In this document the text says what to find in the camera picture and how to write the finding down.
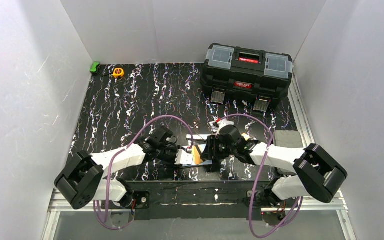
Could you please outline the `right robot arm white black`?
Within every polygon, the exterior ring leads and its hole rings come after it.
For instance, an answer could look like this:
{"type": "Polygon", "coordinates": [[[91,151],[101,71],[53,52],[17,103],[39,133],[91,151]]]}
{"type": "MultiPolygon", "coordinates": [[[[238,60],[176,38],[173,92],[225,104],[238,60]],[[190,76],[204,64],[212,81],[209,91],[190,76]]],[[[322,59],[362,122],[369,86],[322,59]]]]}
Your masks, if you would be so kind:
{"type": "Polygon", "coordinates": [[[264,190],[251,195],[261,206],[275,206],[297,197],[313,197],[327,204],[348,177],[345,168],[315,143],[306,148],[269,145],[246,139],[232,124],[218,126],[208,140],[204,153],[211,160],[234,156],[244,164],[270,166],[292,174],[274,178],[264,190]]]}

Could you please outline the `orange object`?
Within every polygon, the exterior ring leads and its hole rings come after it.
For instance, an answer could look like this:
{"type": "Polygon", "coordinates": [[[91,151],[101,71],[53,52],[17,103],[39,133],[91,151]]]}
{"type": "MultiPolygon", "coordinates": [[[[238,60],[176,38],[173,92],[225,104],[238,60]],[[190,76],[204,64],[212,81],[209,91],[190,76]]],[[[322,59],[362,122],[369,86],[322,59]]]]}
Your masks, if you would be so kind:
{"type": "Polygon", "coordinates": [[[250,139],[250,136],[247,133],[242,133],[241,136],[248,141],[250,139]]]}

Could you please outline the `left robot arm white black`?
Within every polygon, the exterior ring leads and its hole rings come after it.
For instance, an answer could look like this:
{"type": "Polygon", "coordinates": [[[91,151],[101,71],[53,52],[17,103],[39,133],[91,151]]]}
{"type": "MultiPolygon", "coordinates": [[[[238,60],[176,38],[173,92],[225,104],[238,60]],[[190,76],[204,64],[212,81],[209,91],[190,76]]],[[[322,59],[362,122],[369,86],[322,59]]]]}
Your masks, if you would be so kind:
{"type": "Polygon", "coordinates": [[[148,136],[138,136],[127,146],[101,153],[81,150],[67,161],[54,180],[54,186],[74,210],[90,202],[120,202],[128,195],[128,186],[112,175],[154,160],[173,165],[182,147],[174,133],[164,126],[148,136]]]}

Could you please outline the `single orange VIP card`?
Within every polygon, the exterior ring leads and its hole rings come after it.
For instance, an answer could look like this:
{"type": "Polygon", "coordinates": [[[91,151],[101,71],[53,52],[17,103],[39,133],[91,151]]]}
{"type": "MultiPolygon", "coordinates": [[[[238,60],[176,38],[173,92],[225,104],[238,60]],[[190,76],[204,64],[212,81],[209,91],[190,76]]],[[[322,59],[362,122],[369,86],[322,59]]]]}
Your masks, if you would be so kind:
{"type": "Polygon", "coordinates": [[[201,158],[202,152],[201,152],[201,149],[198,145],[195,145],[192,148],[192,155],[193,155],[193,163],[195,165],[200,165],[204,162],[201,158]]]}

